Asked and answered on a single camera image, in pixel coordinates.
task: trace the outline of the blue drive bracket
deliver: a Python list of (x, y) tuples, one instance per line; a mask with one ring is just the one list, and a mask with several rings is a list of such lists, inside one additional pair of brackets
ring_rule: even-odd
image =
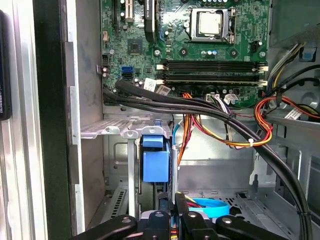
[[(161, 126), (160, 120), (154, 121)], [(142, 136), (143, 170), (142, 180), (146, 183), (167, 183), (169, 181), (169, 141), (163, 135)]]

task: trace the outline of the motherboard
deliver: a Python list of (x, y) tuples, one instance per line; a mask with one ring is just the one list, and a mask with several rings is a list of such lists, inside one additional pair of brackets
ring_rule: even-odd
[(101, 0), (103, 87), (123, 79), (250, 106), (266, 85), (269, 9), (270, 0)]

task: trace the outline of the chip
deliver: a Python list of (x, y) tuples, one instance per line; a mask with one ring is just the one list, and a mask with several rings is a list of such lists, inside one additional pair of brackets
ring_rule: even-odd
[(222, 15), (210, 12), (201, 12), (198, 33), (201, 35), (220, 35)]
[(142, 39), (128, 39), (128, 54), (140, 55), (143, 53), (143, 41)]

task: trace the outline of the green circuit board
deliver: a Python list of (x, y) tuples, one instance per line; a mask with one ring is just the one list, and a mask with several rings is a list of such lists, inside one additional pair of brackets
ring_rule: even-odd
[[(120, 0), (101, 0), (101, 49), (102, 65), (108, 65), (108, 73), (102, 77), (103, 86), (112, 90), (121, 78), (122, 66), (133, 66), (134, 79), (144, 82), (145, 78), (156, 79), (158, 73), (156, 65), (161, 59), (167, 60), (197, 60), (197, 61), (233, 61), (233, 62), (266, 62), (269, 0), (228, 0), (204, 4), (202, 0), (158, 0), (157, 1), (157, 39), (149, 43), (144, 30), (144, 6), (138, 0), (133, 0), (133, 21), (121, 19), (125, 8)], [(113, 4), (117, 5), (116, 16), (113, 15)], [(234, 43), (227, 42), (191, 42), (184, 23), (190, 19), (192, 9), (230, 9), (235, 8)], [(252, 42), (258, 41), (256, 52), (251, 51)], [(132, 43), (138, 48), (131, 49)], [(215, 51), (215, 55), (204, 54)], [(206, 93), (238, 92), (237, 107), (248, 106), (256, 102), (259, 87), (257, 86), (226, 86), (210, 84), (194, 86), (185, 84), (175, 87), (169, 95), (179, 96), (181, 92), (191, 92), (197, 97)]]

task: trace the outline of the black pcie slot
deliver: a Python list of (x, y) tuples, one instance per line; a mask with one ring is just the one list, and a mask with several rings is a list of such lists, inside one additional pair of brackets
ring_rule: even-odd
[(112, 18), (112, 27), (116, 35), (119, 33), (118, 25), (118, 12), (119, 12), (119, 3), (118, 0), (112, 0), (111, 3), (111, 18)]

